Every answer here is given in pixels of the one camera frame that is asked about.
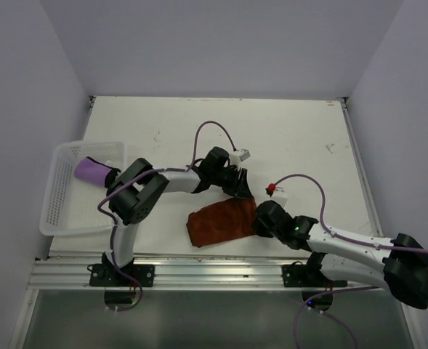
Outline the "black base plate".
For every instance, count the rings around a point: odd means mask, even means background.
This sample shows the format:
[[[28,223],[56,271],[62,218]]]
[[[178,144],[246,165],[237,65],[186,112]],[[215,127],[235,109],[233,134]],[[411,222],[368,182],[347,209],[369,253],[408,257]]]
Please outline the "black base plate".
[[[292,264],[281,266],[283,286],[285,288],[329,288],[347,286],[347,281],[332,281],[320,271],[321,264],[307,261],[293,262]]]
[[[88,265],[90,272],[89,285],[94,287],[130,287],[138,284],[142,287],[152,287],[156,268],[149,264],[129,264],[118,272],[112,264],[100,263]]]

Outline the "white perforated plastic basket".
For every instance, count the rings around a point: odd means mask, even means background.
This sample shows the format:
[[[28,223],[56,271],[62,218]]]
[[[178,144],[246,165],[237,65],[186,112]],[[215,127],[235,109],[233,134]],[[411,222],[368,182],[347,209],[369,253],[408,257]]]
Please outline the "white perforated plastic basket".
[[[108,232],[113,225],[97,205],[106,189],[75,177],[87,156],[118,169],[127,165],[127,146],[119,141],[81,140],[59,145],[52,155],[39,230],[45,236],[75,236]]]

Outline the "rust orange towel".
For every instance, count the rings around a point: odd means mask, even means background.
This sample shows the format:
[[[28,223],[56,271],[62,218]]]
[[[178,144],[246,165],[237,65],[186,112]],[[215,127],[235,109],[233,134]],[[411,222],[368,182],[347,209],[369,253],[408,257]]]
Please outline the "rust orange towel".
[[[194,247],[211,246],[254,235],[254,199],[229,198],[210,204],[187,217],[187,232]]]

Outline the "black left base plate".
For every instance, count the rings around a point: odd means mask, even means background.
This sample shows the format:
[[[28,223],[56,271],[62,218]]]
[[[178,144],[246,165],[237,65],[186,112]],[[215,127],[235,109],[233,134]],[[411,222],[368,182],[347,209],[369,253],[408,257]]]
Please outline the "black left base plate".
[[[129,264],[118,272],[112,264],[100,263],[88,265],[90,272],[89,285],[94,287],[130,287],[138,284],[142,287],[152,287],[156,268],[149,264]]]

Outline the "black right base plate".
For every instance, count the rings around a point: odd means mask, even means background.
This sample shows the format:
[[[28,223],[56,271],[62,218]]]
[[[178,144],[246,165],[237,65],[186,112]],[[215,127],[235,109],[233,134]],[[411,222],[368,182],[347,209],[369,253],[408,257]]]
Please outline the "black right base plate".
[[[285,288],[329,288],[347,286],[347,281],[332,281],[320,271],[321,264],[307,261],[293,262],[292,264],[281,266],[283,286]]]

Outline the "purple grey microfiber towel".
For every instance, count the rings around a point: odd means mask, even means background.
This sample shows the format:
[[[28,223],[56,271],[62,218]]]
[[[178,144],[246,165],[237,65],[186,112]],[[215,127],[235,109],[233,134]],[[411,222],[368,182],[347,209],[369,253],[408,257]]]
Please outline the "purple grey microfiber towel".
[[[100,188],[109,188],[120,175],[121,170],[86,157],[77,164],[74,177]]]

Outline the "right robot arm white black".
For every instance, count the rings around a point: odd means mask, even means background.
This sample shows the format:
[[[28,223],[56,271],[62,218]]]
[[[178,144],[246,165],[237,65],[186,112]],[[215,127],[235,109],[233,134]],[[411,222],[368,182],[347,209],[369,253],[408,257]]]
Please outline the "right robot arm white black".
[[[256,208],[252,228],[258,236],[310,252],[304,275],[313,285],[354,281],[386,289],[413,308],[428,308],[428,250],[409,235],[380,238],[330,229],[312,217],[292,217],[272,200]]]

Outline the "aluminium mounting rail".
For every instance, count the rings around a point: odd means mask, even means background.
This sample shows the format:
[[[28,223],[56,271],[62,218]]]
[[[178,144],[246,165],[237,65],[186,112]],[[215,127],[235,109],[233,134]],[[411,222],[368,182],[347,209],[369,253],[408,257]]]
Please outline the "aluminium mounting rail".
[[[52,255],[35,261],[27,288],[35,290],[90,290],[91,266],[100,254]],[[152,265],[153,285],[148,291],[298,291],[301,284],[291,280],[284,265],[303,260],[263,257],[161,257],[138,255],[136,266]]]

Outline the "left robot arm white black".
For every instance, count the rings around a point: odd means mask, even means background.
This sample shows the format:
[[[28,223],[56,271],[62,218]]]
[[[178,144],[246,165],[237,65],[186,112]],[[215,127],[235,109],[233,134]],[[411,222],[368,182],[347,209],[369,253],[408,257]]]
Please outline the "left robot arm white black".
[[[214,147],[198,164],[181,169],[156,169],[146,159],[137,159],[110,184],[107,196],[98,204],[98,210],[114,221],[110,249],[104,253],[104,260],[110,263],[106,270],[108,279],[119,286],[130,281],[138,225],[152,212],[162,194],[197,194],[216,186],[241,203],[254,204],[248,171],[242,166],[249,157],[246,149],[229,153]]]

